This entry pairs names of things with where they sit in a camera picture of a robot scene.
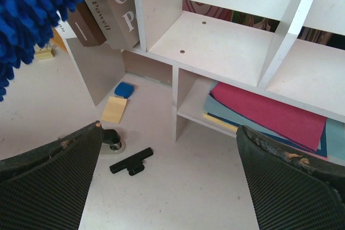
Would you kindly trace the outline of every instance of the white cardboard panel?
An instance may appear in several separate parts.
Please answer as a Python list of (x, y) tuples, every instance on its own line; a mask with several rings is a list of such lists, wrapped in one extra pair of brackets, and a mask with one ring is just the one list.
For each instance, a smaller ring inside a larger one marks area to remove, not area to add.
[(304, 26), (345, 35), (345, 0), (314, 0)]
[(135, 0), (135, 4), (143, 39), (141, 49), (147, 51), (181, 15), (182, 0)]
[(78, 38), (65, 42), (94, 104), (98, 105), (126, 73), (121, 50), (113, 50), (108, 44), (83, 47)]

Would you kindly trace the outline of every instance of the white floor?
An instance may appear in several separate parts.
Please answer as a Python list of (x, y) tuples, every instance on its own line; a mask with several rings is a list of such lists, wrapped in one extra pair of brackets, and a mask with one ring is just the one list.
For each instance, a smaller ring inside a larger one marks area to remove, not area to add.
[[(171, 140), (171, 88), (127, 74), (136, 85), (120, 125), (120, 155), (101, 152), (80, 229), (258, 229), (234, 138), (189, 123)], [(67, 54), (16, 71), (0, 103), (0, 159), (20, 154), (100, 118)], [(146, 147), (154, 155), (131, 177), (109, 166)]]

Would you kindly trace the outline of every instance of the white shelf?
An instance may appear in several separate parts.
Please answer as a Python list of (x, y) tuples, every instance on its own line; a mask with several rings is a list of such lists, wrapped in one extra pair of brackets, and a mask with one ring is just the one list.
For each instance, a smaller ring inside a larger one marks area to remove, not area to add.
[(204, 118), (204, 104), (214, 80), (199, 76), (182, 102), (177, 115), (221, 133), (236, 137), (236, 132)]
[(273, 33), (183, 12), (149, 53), (192, 72), (256, 86)]
[(267, 90), (345, 122), (344, 70), (345, 51), (297, 40)]

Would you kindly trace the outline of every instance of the black plastic piece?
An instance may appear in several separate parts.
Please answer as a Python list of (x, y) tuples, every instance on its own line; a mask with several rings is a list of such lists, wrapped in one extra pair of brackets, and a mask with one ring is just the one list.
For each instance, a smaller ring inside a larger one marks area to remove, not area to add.
[(115, 129), (103, 130), (103, 143), (115, 145), (121, 141), (121, 137)]
[(143, 160), (152, 155), (153, 155), (152, 148), (146, 148), (140, 151), (139, 153), (136, 153), (116, 164), (111, 165), (109, 167), (110, 171), (112, 173), (117, 173), (119, 171), (127, 169), (129, 175), (134, 176), (145, 169), (145, 166), (143, 165)]

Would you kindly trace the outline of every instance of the book spine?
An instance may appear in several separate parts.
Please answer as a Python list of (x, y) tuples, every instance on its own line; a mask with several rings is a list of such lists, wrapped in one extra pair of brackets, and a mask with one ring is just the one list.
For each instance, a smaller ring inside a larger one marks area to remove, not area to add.
[(100, 46), (106, 41), (85, 2), (79, 3), (76, 11), (68, 14), (68, 23), (84, 47)]
[(60, 34), (61, 38), (63, 38), (63, 39), (76, 38), (77, 35), (75, 35), (75, 33), (72, 30), (72, 28), (69, 25), (69, 23), (68, 22), (63, 22), (61, 20), (61, 15), (60, 15), (59, 11), (57, 11), (57, 14), (60, 17), (60, 22), (59, 22), (59, 25), (55, 29)]
[(115, 19), (108, 0), (84, 0), (95, 18), (99, 28), (112, 48), (121, 48), (121, 35), (119, 25)]

